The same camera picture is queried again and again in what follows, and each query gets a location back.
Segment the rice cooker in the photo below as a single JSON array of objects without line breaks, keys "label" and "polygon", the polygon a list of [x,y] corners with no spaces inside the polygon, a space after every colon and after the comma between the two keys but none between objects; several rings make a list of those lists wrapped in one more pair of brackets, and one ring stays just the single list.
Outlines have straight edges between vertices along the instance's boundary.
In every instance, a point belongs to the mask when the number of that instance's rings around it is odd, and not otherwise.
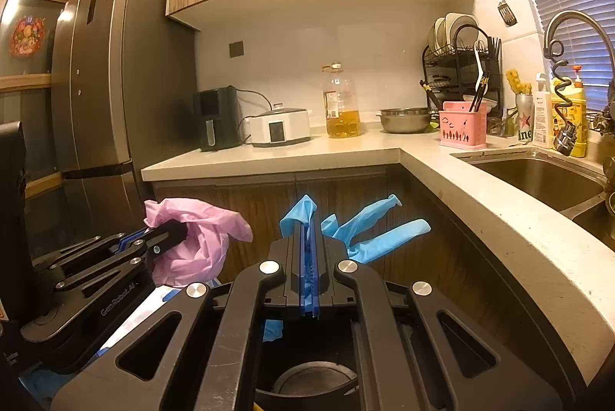
[{"label": "rice cooker", "polygon": [[250,119],[254,147],[290,146],[310,140],[308,110],[280,108]]}]

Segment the spring faucet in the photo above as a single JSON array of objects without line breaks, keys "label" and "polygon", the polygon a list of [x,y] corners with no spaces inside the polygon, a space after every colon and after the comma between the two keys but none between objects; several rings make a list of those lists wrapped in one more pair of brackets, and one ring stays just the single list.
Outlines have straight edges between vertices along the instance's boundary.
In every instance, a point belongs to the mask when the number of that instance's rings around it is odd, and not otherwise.
[{"label": "spring faucet", "polygon": [[[592,26],[600,35],[600,37],[604,40],[605,45],[607,46],[607,50],[609,52],[609,57],[611,59],[611,69],[613,69],[613,77],[615,78],[615,52],[613,51],[613,44],[611,43],[611,39],[609,35],[604,30],[604,28],[592,17],[589,17],[586,13],[580,12],[579,10],[564,10],[558,13],[555,17],[551,19],[549,26],[544,34],[544,44],[542,46],[542,54],[545,59],[549,59],[552,62],[551,72],[553,76],[558,78],[561,83],[559,83],[555,87],[555,93],[562,99],[562,102],[558,102],[555,105],[555,110],[557,114],[564,120],[564,127],[560,130],[559,134],[555,138],[553,142],[553,146],[559,152],[564,154],[564,156],[570,156],[570,153],[573,150],[574,143],[576,142],[576,129],[577,126],[574,125],[571,121],[569,121],[564,114],[562,113],[562,108],[567,108],[573,105],[572,101],[561,93],[561,90],[566,88],[567,86],[572,85],[572,80],[565,77],[559,76],[557,74],[557,69],[562,66],[568,66],[567,59],[560,59],[562,55],[564,55],[564,44],[555,39],[555,31],[562,24],[570,19],[577,19],[582,22],[585,22]],[[559,50],[556,51],[555,45],[558,44],[560,46]],[[608,91],[608,102],[609,104],[606,108],[601,112],[593,120],[594,129],[598,130],[602,135],[605,133],[610,133],[611,135],[615,135],[615,120],[613,115],[615,114],[615,88],[613,83],[613,78],[609,84]]]}]

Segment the stainless steel bowl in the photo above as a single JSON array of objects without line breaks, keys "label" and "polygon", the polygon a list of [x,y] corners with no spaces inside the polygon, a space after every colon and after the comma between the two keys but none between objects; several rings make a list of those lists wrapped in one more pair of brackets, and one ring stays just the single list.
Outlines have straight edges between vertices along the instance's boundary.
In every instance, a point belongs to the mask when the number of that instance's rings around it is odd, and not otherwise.
[{"label": "stainless steel bowl", "polygon": [[389,133],[422,133],[431,118],[428,108],[383,109],[378,116],[382,128]]}]

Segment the spatula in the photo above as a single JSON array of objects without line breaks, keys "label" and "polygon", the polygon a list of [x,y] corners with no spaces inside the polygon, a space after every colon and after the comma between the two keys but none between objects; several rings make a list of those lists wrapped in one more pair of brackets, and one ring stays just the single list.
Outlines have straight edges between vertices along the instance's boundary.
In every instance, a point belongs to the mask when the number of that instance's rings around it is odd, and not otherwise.
[{"label": "spatula", "polygon": [[499,11],[500,16],[502,16],[504,24],[506,24],[508,27],[517,24],[517,18],[515,17],[515,14],[512,12],[508,3],[506,3],[506,0],[500,0],[499,5],[497,6],[497,10]]}]

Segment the sink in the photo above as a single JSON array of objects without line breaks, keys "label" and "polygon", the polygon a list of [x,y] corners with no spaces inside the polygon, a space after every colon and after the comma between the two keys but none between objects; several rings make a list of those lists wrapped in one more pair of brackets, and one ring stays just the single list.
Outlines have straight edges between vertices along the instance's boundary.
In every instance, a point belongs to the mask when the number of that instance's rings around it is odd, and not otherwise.
[{"label": "sink", "polygon": [[504,182],[535,197],[556,211],[564,211],[604,192],[606,179],[538,150],[481,156],[458,156]]},{"label": "sink", "polygon": [[572,221],[615,251],[615,218],[603,200],[574,216]]}]

